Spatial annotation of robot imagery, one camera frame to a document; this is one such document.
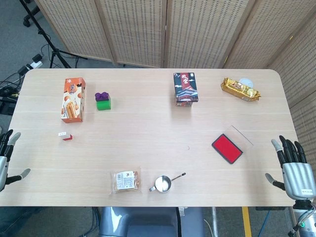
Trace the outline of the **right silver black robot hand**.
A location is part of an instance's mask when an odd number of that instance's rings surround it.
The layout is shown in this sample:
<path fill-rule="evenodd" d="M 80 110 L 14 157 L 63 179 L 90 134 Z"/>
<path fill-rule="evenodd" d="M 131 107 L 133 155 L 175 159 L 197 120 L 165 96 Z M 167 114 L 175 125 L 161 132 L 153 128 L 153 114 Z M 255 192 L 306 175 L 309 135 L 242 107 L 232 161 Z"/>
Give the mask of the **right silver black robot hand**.
<path fill-rule="evenodd" d="M 266 173 L 270 184 L 285 191 L 293 200 L 313 200 L 316 197 L 316 182 L 312 166 L 307 163 L 302 145 L 279 136 L 281 144 L 272 139 L 277 158 L 282 170 L 283 182 Z"/>

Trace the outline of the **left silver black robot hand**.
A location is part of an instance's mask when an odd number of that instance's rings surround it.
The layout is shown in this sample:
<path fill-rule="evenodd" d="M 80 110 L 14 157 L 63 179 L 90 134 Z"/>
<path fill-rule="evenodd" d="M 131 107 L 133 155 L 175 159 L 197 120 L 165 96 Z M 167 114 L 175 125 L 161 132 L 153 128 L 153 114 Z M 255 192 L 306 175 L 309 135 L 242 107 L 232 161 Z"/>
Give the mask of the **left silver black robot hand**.
<path fill-rule="evenodd" d="M 15 143 L 20 138 L 21 133 L 17 132 L 12 136 L 13 129 L 9 130 L 0 136 L 0 191 L 6 185 L 20 181 L 27 177 L 31 169 L 25 169 L 21 174 L 8 177 L 8 167 L 12 156 Z"/>

